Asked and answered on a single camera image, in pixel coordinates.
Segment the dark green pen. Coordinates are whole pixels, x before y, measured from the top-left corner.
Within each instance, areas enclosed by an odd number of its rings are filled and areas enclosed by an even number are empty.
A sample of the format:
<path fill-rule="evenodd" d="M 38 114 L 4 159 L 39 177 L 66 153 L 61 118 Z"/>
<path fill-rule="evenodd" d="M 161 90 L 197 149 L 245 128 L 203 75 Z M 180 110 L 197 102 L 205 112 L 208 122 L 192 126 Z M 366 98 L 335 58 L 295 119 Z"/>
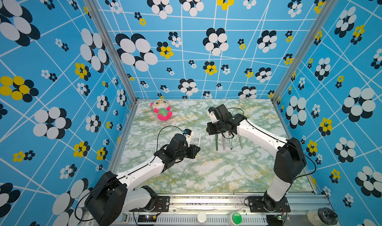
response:
<path fill-rule="evenodd" d="M 219 144 L 218 144 L 218 135 L 216 134 L 215 135 L 215 150 L 218 151 L 218 147 L 219 147 Z"/>

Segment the light green pen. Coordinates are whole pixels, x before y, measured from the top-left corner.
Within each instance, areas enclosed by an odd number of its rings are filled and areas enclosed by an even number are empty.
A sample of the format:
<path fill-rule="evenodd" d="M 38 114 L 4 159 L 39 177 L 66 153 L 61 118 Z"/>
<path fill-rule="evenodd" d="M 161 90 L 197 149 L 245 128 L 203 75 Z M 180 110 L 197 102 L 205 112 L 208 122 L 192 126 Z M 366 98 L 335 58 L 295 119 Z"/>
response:
<path fill-rule="evenodd" d="M 242 143 L 242 138 L 240 135 L 237 135 L 238 136 L 238 139 L 239 139 L 239 144 L 240 144 L 240 148 L 243 149 L 243 143 Z"/>

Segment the white marker pen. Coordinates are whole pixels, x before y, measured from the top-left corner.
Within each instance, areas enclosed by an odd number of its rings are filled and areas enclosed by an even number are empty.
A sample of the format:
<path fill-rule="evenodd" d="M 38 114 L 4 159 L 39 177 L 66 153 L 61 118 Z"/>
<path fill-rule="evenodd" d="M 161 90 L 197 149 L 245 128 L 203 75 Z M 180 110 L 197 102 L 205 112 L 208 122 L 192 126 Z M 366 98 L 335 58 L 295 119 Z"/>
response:
<path fill-rule="evenodd" d="M 229 139 L 229 146 L 230 146 L 230 149 L 232 150 L 233 149 L 233 145 L 232 145 L 233 135 L 232 135 L 231 132 L 228 132 L 228 134 L 229 134 L 229 137 L 228 137 L 228 139 Z"/>

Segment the white pen yellow tip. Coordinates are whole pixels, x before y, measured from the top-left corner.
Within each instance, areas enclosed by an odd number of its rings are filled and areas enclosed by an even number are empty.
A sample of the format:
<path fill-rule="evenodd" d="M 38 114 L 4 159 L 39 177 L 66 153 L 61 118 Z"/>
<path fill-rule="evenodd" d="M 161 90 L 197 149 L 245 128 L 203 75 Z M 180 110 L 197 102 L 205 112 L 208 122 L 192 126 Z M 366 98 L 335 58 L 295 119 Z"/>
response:
<path fill-rule="evenodd" d="M 197 156 L 199 156 L 199 152 L 200 152 L 200 144 L 201 144 L 201 132 L 199 133 L 199 140 L 198 140 L 198 148 L 199 148 L 199 151 L 197 153 Z"/>

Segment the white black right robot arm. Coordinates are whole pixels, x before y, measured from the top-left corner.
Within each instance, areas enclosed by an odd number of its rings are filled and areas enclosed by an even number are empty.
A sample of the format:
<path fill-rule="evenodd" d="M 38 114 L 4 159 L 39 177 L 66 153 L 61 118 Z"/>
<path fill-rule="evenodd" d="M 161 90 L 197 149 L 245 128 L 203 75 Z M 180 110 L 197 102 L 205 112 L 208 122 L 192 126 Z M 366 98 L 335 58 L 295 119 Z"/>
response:
<path fill-rule="evenodd" d="M 262 200 L 266 211 L 274 212 L 280 207 L 280 202 L 307 165 L 299 140 L 272 134 L 242 114 L 232 115 L 224 104 L 210 107 L 208 113 L 211 119 L 207 124 L 209 135 L 229 132 L 233 136 L 242 136 L 274 157 L 275 176 Z"/>

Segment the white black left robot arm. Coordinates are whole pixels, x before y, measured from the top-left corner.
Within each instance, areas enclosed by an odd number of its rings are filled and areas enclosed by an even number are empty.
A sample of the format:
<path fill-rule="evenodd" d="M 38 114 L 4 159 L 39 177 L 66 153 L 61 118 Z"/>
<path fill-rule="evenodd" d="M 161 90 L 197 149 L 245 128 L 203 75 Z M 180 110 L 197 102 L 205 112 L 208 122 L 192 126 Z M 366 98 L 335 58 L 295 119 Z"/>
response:
<path fill-rule="evenodd" d="M 104 173 L 85 200 L 85 207 L 98 225 L 109 226 L 120 214 L 134 209 L 152 209 L 157 194 L 148 186 L 140 189 L 137 186 L 186 158 L 194 159 L 201 149 L 191 144 L 193 135 L 190 129 L 185 129 L 146 162 L 118 174 Z"/>

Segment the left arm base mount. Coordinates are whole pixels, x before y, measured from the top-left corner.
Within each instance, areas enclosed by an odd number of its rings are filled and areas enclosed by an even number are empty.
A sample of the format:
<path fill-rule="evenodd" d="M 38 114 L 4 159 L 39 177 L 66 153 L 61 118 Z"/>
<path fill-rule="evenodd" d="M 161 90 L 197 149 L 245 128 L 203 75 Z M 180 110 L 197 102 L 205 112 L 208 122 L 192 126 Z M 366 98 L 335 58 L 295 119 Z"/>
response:
<path fill-rule="evenodd" d="M 142 208 L 143 211 L 153 212 L 169 212 L 170 206 L 170 196 L 159 196 L 155 191 L 149 186 L 142 186 L 141 189 L 144 193 L 149 196 L 149 201 Z"/>

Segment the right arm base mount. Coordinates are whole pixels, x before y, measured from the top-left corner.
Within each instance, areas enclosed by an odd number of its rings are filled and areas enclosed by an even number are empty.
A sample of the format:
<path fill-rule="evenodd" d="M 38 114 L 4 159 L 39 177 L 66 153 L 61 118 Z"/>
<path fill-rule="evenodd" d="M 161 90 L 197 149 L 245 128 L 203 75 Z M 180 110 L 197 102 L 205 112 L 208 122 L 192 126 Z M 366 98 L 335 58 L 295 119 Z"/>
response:
<path fill-rule="evenodd" d="M 250 208 L 252 213 L 290 213 L 290 206 L 286 197 L 278 202 L 271 198 L 262 196 L 250 196 L 244 200 L 244 204 Z"/>

